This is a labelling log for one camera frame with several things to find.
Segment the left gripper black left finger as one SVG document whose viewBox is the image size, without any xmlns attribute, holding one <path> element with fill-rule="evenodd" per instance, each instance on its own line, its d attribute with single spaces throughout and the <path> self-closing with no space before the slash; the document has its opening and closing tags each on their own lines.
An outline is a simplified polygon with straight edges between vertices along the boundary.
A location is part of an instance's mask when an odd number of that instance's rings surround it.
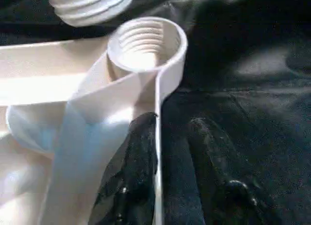
<svg viewBox="0 0 311 225">
<path fill-rule="evenodd" d="M 151 225 L 155 208 L 157 115 L 134 119 L 102 176 L 93 206 L 95 225 Z"/>
</svg>

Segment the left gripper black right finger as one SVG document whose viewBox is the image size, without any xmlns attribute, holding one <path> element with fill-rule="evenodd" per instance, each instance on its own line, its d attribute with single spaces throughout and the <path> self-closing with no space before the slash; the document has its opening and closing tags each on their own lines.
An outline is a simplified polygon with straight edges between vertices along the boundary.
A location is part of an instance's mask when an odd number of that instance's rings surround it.
<svg viewBox="0 0 311 225">
<path fill-rule="evenodd" d="M 263 188 L 228 134 L 215 122 L 193 118 L 188 143 L 207 225 L 267 225 Z"/>
</svg>

